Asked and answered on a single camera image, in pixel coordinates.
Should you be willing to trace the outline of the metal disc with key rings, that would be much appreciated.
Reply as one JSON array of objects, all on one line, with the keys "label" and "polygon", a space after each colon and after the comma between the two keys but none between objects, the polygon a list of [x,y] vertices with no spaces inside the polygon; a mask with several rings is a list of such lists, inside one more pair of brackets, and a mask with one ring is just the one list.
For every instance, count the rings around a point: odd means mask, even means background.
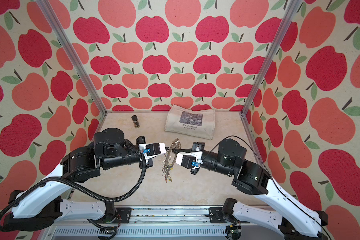
[{"label": "metal disc with key rings", "polygon": [[176,153],[173,153],[173,149],[180,149],[181,142],[178,138],[174,139],[171,143],[171,146],[166,148],[166,153],[164,154],[164,160],[162,161],[162,176],[165,178],[166,183],[172,182],[170,177],[170,170],[173,168],[176,161]]}]

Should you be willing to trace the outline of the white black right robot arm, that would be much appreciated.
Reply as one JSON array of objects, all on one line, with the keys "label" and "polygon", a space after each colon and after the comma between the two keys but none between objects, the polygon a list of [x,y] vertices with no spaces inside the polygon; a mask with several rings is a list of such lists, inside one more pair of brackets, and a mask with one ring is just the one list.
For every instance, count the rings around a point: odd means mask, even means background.
[{"label": "white black right robot arm", "polygon": [[232,185],[240,192],[254,196],[272,210],[245,205],[235,199],[226,199],[222,208],[224,219],[233,224],[249,222],[274,231],[285,240],[327,240],[325,226],[328,214],[314,211],[303,205],[278,183],[271,174],[257,163],[246,160],[247,149],[235,136],[221,140],[218,151],[204,150],[203,142],[195,142],[190,149],[170,147],[176,155],[176,164],[196,175],[200,169],[233,177]]}]

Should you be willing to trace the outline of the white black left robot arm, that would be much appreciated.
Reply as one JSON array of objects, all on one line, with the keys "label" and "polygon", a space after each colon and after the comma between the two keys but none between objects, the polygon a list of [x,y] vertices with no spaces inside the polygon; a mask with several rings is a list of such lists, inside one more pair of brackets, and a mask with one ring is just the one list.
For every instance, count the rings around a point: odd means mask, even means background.
[{"label": "white black left robot arm", "polygon": [[[13,191],[9,204],[0,212],[0,231],[34,232],[55,222],[87,219],[99,227],[101,223],[123,222],[115,208],[134,194],[142,184],[153,158],[166,152],[164,143],[147,144],[144,136],[136,143],[125,139],[117,128],[95,133],[93,141],[67,154],[55,169],[27,191]],[[82,184],[109,170],[137,163],[141,169],[137,183],[119,197],[105,197]]]}]

